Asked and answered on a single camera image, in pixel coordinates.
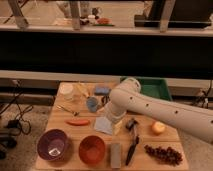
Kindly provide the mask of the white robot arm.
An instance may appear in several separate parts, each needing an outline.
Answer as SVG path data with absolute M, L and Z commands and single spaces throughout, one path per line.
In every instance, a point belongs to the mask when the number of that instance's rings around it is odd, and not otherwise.
M 149 97 L 141 94 L 140 90 L 139 81 L 133 77 L 115 86 L 110 91 L 110 101 L 104 107 L 108 119 L 117 123 L 127 111 L 132 111 L 213 144 L 213 110 Z

